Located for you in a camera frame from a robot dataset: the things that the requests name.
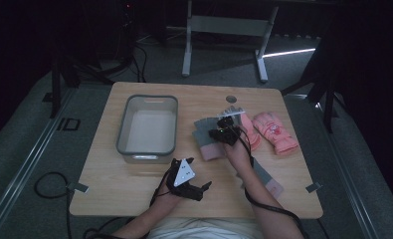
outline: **black cord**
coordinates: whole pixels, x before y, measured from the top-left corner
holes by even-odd
[[[64,181],[64,183],[65,183],[65,186],[66,186],[66,191],[65,191],[64,193],[56,194],[56,195],[46,195],[46,194],[43,194],[43,193],[39,190],[39,184],[40,184],[40,182],[41,182],[44,178],[46,178],[47,176],[50,176],[50,175],[57,175],[57,176],[62,177],[62,179],[63,179],[63,181]],[[42,175],[40,178],[38,178],[38,180],[37,180],[37,181],[35,182],[35,184],[34,184],[34,191],[35,191],[35,193],[36,193],[38,196],[40,196],[40,197],[42,197],[42,198],[46,198],[46,199],[56,199],[56,198],[61,198],[61,197],[66,196],[66,223],[67,223],[67,231],[68,231],[68,237],[69,237],[69,239],[72,239],[72,238],[73,238],[73,236],[72,236],[72,226],[71,226],[70,212],[69,212],[71,190],[68,188],[68,184],[69,184],[69,182],[68,182],[67,178],[66,178],[62,173],[57,172],[57,171],[50,171],[50,172],[47,172],[47,173],[45,173],[44,175]],[[100,233],[106,225],[108,225],[109,223],[111,223],[111,222],[113,222],[113,221],[116,221],[116,220],[118,220],[118,219],[121,219],[121,217],[114,217],[114,218],[112,218],[112,219],[109,219],[108,221],[106,221],[106,223],[104,223],[104,224],[103,224],[100,228],[98,228],[98,229],[94,229],[94,228],[87,229],[87,230],[84,232],[84,234],[83,234],[83,238],[84,238],[84,239],[96,239],[96,238],[102,238],[102,239],[105,239],[105,238],[106,238],[106,239],[123,239],[123,238],[119,238],[119,237],[115,237],[115,236],[111,236],[111,235],[106,235],[106,234],[101,234],[101,233]],[[127,224],[128,222],[130,222],[132,219],[133,219],[133,218],[129,218],[129,219],[127,220],[126,224]],[[94,232],[95,234],[92,235],[92,236],[90,236],[90,237],[87,237],[88,234],[89,234],[90,232]]]
[[[144,76],[144,70],[145,70],[145,68],[146,68],[147,54],[146,54],[146,51],[145,51],[143,48],[137,46],[137,44],[135,45],[135,47],[136,47],[137,49],[139,49],[139,50],[143,53],[143,55],[144,55],[144,60],[143,60],[143,66],[142,66],[142,71],[141,71],[141,73],[142,73],[142,81],[143,81],[144,83],[146,83],[146,78],[145,78],[145,76]]]
[[[42,179],[44,179],[45,177],[47,177],[47,176],[49,176],[49,175],[59,175],[59,176],[61,176],[61,177],[63,178],[63,180],[64,180],[64,182],[65,182],[65,185],[66,185],[66,191],[65,191],[65,193],[58,194],[58,195],[51,195],[51,196],[48,196],[48,195],[42,194],[42,193],[39,191],[39,189],[38,189],[39,183],[41,182]],[[66,196],[66,204],[67,204],[67,206],[66,206],[67,234],[68,234],[69,239],[72,239],[72,238],[73,238],[73,237],[72,237],[72,227],[71,227],[71,223],[70,223],[70,212],[69,212],[70,190],[69,190],[69,188],[67,188],[67,185],[68,185],[68,181],[67,181],[67,178],[66,178],[64,175],[62,175],[60,172],[51,171],[51,172],[47,172],[47,173],[45,173],[44,175],[42,175],[42,176],[35,182],[34,190],[35,190],[35,193],[36,193],[38,196],[43,197],[43,198],[46,198],[46,199],[56,199],[56,198],[60,198],[60,197]]]
[[[165,180],[165,178],[167,177],[167,175],[168,175],[168,173],[169,173],[170,171],[171,171],[171,167],[168,168],[168,170],[167,170],[167,171],[164,173],[164,175],[162,176],[162,179],[161,179],[161,181],[159,182],[158,187],[155,189],[155,192],[153,193],[153,196],[152,196],[152,198],[150,199],[149,206],[152,206],[153,202],[155,202],[156,197],[158,197],[158,196],[163,196],[163,195],[166,195],[166,194],[170,193],[170,191],[168,191],[168,192],[165,192],[165,193],[162,193],[162,194],[159,194],[159,195],[158,195],[158,192],[159,192],[159,189],[161,188],[162,182]]]
[[[322,222],[320,221],[320,219],[316,219],[317,223],[319,223],[320,228],[322,229],[323,233],[325,234],[326,239],[329,239],[329,235],[326,232],[325,227],[323,226]]]
[[[140,82],[140,70],[139,70],[139,65],[137,65],[136,58],[135,58],[134,56],[133,56],[132,58],[133,58],[133,63],[134,63],[134,65],[136,66],[136,69],[137,69],[137,73],[136,73],[136,75],[137,75],[137,81]]]
[[[247,153],[248,153],[248,155],[249,155],[250,164],[251,164],[251,166],[253,167],[253,165],[254,165],[254,158],[252,157],[252,151],[247,147],[246,143],[243,141],[243,139],[241,138],[241,136],[240,136],[239,134],[237,134],[237,133],[233,130],[233,127],[232,127],[231,125],[228,125],[228,128],[231,130],[232,133],[234,133],[234,134],[238,137],[239,141],[240,141],[240,142],[243,144],[243,146],[245,147],[245,149],[246,149],[246,151],[247,151]],[[246,135],[246,133],[245,133],[243,130],[240,130],[240,131],[246,136],[246,138],[247,138],[247,140],[248,140],[248,144],[250,145],[249,138],[248,138],[248,136]],[[247,191],[246,188],[245,188],[245,195],[246,195],[246,198],[248,199],[248,201],[249,201],[250,203],[252,203],[253,205],[257,206],[257,207],[260,207],[260,208],[263,208],[263,209],[266,209],[266,210],[270,210],[270,211],[274,211],[274,212],[278,212],[278,213],[282,213],[282,214],[284,214],[284,215],[287,215],[287,216],[291,217],[291,218],[295,221],[295,225],[297,226],[298,230],[301,232],[302,236],[303,236],[304,238],[308,238],[308,234],[307,234],[307,233],[304,231],[304,229],[302,228],[302,224],[301,224],[300,219],[299,219],[294,213],[292,213],[292,212],[290,212],[290,211],[288,211],[288,210],[279,208],[279,207],[275,207],[275,206],[271,206],[271,205],[266,205],[266,204],[257,202],[255,199],[252,198],[252,196],[249,194],[249,192]]]

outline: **table leg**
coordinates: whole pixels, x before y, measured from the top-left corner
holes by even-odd
[[[192,1],[189,0],[187,6],[187,28],[186,28],[186,50],[184,52],[183,77],[190,76],[190,65],[192,63]]]
[[[268,42],[271,37],[271,32],[273,30],[274,22],[277,17],[279,7],[274,7],[272,14],[270,16],[270,19],[268,21],[267,28],[265,29],[265,34],[263,36],[263,41],[262,41],[262,46],[260,50],[256,50],[256,60],[257,60],[257,65],[258,65],[258,71],[259,71],[259,77],[261,82],[267,82],[268,81],[268,74],[267,74],[267,69],[265,68],[265,61],[264,61],[264,54],[265,50],[267,49]]]

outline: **person's right hand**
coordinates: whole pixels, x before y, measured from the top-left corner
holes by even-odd
[[[244,140],[245,135],[241,132],[240,138]],[[245,146],[240,140],[237,140],[233,146],[223,143],[224,150],[226,153],[227,158],[229,159],[231,165],[240,173],[242,170],[246,170],[247,168],[251,168],[250,165],[250,157],[248,152],[246,151]]]
[[[161,186],[158,188],[159,190],[155,196],[153,206],[169,208],[172,211],[183,198],[169,192],[170,190],[166,184],[167,177],[168,175],[164,178]]]

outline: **metal stand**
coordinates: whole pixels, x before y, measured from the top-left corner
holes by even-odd
[[[281,90],[283,96],[304,87],[310,83],[314,84],[307,94],[307,98],[311,103],[319,103],[320,99],[325,96],[325,107],[323,112],[323,123],[328,130],[332,132],[331,120],[333,111],[333,100],[335,97],[335,83],[339,74],[339,67],[330,66],[326,73],[316,71],[316,57],[313,54],[309,63],[307,64],[300,81]]]
[[[271,37],[271,32],[278,13],[279,7],[274,7],[268,21],[254,19],[237,19],[223,17],[209,17],[192,15],[192,0],[188,0],[187,7],[187,33],[186,49],[184,52],[182,76],[190,76],[190,66],[192,57],[192,32],[234,34],[262,37],[263,42],[255,56],[258,64],[259,76],[262,82],[268,81],[268,74],[264,62],[265,49]]]

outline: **dark background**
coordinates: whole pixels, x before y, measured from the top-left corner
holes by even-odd
[[[132,4],[127,18],[125,2]],[[194,1],[194,11],[211,14],[211,2]],[[215,14],[268,19],[268,7],[253,2],[219,1]],[[96,67],[100,59],[124,58],[132,52],[118,39],[126,37],[125,22],[131,18],[162,42],[166,25],[185,26],[186,8],[182,0],[0,1],[0,129],[54,56],[73,55]],[[338,69],[336,88],[393,192],[393,0],[345,1],[337,8],[285,4],[273,32],[322,39],[310,65],[320,73]]]

